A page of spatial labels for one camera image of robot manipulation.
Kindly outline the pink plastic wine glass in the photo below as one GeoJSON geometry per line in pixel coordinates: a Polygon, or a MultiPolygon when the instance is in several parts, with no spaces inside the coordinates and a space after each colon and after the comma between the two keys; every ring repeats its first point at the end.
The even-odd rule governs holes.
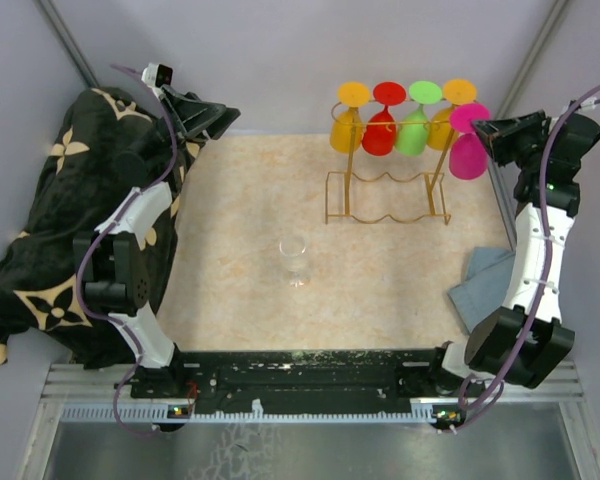
{"type": "Polygon", "coordinates": [[[487,170],[487,153],[472,122],[489,118],[489,110],[480,103],[459,106],[451,114],[450,125],[459,134],[451,148],[449,160],[449,169],[454,177],[474,180],[487,170]]]}

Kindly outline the orange plastic wine glass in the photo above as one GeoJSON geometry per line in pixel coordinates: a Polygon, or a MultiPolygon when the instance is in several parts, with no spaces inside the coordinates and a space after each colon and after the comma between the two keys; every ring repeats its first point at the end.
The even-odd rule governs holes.
{"type": "Polygon", "coordinates": [[[452,132],[450,117],[459,107],[476,100],[478,91],[476,86],[464,78],[454,78],[447,81],[442,87],[443,99],[449,105],[439,110],[431,119],[427,146],[436,151],[443,151],[448,137],[452,132]]]}
{"type": "Polygon", "coordinates": [[[362,141],[364,123],[359,108],[371,98],[369,88],[360,82],[346,82],[338,89],[338,102],[343,110],[335,117],[330,134],[331,147],[343,154],[355,152],[362,141]]]}

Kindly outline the green plastic wine glass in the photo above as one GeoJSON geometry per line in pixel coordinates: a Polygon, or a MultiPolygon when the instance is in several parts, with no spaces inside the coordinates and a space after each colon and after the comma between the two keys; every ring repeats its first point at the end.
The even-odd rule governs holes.
{"type": "Polygon", "coordinates": [[[417,108],[403,119],[394,146],[405,156],[418,156],[424,151],[429,135],[429,119],[424,107],[440,102],[443,93],[436,83],[419,80],[409,86],[408,95],[417,103],[417,108]]]}

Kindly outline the red plastic wine glass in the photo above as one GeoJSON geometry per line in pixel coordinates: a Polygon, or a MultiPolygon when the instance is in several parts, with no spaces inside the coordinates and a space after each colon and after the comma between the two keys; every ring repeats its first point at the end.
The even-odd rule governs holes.
{"type": "Polygon", "coordinates": [[[389,109],[403,103],[407,92],[402,85],[386,81],[374,87],[373,96],[383,108],[369,120],[362,147],[370,155],[386,156],[392,152],[397,137],[397,126],[389,109]]]}

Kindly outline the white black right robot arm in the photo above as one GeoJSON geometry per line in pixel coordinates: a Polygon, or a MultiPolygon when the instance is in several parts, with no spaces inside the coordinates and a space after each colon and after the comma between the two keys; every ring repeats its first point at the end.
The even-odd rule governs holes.
{"type": "Polygon", "coordinates": [[[427,370],[428,387],[441,396],[467,375],[535,388],[571,352],[575,334],[563,326],[559,307],[561,265],[580,206],[574,177],[600,140],[600,125],[578,112],[552,119],[537,111],[471,125],[496,164],[520,170],[516,250],[502,305],[477,324],[466,345],[449,344],[427,370]]]}

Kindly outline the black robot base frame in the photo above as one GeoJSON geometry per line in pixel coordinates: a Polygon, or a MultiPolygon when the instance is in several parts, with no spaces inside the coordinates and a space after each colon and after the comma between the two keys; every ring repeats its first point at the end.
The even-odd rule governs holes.
{"type": "Polygon", "coordinates": [[[138,368],[134,399],[175,400],[169,418],[248,414],[326,419],[404,417],[418,398],[442,402],[426,413],[440,430],[467,415],[457,404],[461,377],[442,368],[445,347],[407,350],[176,352],[171,367],[138,368]]]}

